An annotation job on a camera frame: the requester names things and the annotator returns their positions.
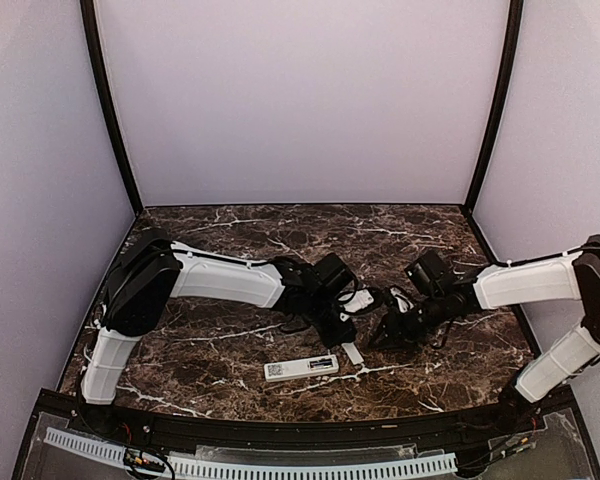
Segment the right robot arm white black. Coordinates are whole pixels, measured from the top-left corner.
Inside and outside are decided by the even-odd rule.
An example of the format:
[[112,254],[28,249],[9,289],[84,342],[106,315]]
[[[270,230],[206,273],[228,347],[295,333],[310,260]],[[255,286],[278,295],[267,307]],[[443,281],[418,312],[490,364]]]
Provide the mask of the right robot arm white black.
[[553,300],[581,303],[583,318],[552,347],[527,364],[500,395],[490,424],[514,432],[529,405],[600,359],[600,235],[571,250],[521,261],[496,262],[455,274],[434,250],[405,269],[422,295],[407,309],[390,306],[369,340],[377,350],[415,350],[440,325],[500,307]]

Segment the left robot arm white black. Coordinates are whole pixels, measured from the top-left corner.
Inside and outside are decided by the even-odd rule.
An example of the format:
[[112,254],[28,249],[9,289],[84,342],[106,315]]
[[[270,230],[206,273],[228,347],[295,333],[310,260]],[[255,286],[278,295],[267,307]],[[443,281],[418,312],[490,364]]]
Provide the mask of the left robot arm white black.
[[136,343],[153,331],[171,298],[235,301],[298,316],[326,348],[356,338],[352,316],[364,304],[355,274],[336,254],[315,264],[277,256],[246,260],[172,240],[160,228],[143,231],[111,266],[98,336],[79,392],[83,421],[100,436],[121,427],[110,406]]

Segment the white battery cover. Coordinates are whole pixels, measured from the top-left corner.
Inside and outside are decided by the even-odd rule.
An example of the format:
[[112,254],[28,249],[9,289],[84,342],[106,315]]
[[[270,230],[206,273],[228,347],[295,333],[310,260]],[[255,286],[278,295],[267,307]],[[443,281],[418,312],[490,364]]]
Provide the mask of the white battery cover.
[[342,343],[341,347],[353,365],[362,365],[364,363],[364,359],[354,343]]

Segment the white remote control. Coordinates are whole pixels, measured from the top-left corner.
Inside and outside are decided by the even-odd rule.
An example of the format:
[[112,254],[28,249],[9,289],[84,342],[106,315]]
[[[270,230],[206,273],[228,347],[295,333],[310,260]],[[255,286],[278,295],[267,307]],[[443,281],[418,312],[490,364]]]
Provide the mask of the white remote control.
[[[309,367],[309,361],[321,358],[331,358],[334,362],[335,368],[326,371],[311,371]],[[268,363],[264,365],[264,377],[269,383],[324,376],[337,373],[338,371],[339,363],[337,357],[332,354]]]

